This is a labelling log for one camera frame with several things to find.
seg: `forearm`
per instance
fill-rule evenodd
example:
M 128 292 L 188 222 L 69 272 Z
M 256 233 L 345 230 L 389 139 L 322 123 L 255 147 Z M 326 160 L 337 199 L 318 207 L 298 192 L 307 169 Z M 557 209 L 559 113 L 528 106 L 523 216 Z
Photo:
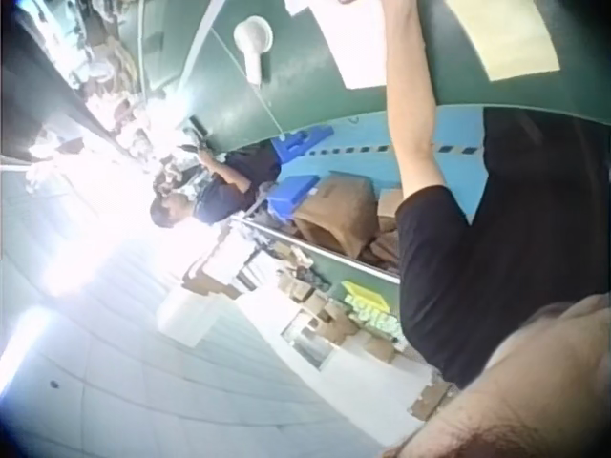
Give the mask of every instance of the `forearm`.
M 390 136 L 399 155 L 430 156 L 435 100 L 416 2 L 411 11 L 385 7 Z
M 205 164 L 213 174 L 219 174 L 227 184 L 234 184 L 241 193 L 245 193 L 250 188 L 250 180 L 235 169 L 228 165 L 212 159 L 210 163 Z
M 390 138 L 404 198 L 444 185 L 432 153 L 435 100 L 415 0 L 386 0 Z

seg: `white paper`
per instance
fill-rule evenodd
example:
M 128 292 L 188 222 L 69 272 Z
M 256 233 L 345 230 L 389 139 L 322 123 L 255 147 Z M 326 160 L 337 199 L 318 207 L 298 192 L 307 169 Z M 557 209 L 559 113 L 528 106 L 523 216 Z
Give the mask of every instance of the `white paper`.
M 380 0 L 347 5 L 309 0 L 348 89 L 386 85 L 386 36 Z
M 308 6 L 309 0 L 284 0 L 286 10 L 291 16 L 294 16 L 298 12 L 302 12 Z
M 534 0 L 446 0 L 491 81 L 560 70 Z

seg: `blue bin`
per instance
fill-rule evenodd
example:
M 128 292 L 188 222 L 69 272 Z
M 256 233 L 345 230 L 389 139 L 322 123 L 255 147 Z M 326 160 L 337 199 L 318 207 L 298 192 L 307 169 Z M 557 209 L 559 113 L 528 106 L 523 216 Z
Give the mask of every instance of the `blue bin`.
M 293 219 L 293 212 L 306 200 L 320 179 L 316 175 L 288 177 L 267 196 L 269 208 L 283 221 Z
M 272 138 L 271 142 L 282 164 L 303 156 L 325 138 L 333 135 L 331 126 L 316 126 L 294 134 L 285 134 L 284 139 Z

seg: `hand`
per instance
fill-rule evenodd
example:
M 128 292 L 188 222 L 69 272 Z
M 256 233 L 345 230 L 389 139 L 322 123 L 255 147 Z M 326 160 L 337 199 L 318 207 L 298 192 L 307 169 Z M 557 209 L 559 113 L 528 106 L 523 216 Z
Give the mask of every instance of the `hand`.
M 198 157 L 200 158 L 201 165 L 204 167 L 210 168 L 216 162 L 216 160 L 210 154 L 210 151 L 205 148 L 201 148 L 198 151 Z

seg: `black shirt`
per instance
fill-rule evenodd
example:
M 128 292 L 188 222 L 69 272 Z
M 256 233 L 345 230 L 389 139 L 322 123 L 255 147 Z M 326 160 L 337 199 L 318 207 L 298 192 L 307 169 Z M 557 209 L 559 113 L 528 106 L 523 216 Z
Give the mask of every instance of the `black shirt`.
M 404 333 L 460 387 L 541 307 L 609 290 L 608 130 L 502 109 L 485 127 L 472 224 L 444 186 L 397 211 Z
M 214 174 L 198 194 L 194 212 L 195 218 L 207 224 L 247 210 L 255 203 L 259 186 L 276 180 L 281 170 L 280 160 L 269 140 L 228 153 L 224 163 L 248 178 L 251 184 L 242 193 L 237 186 L 227 184 L 220 175 Z

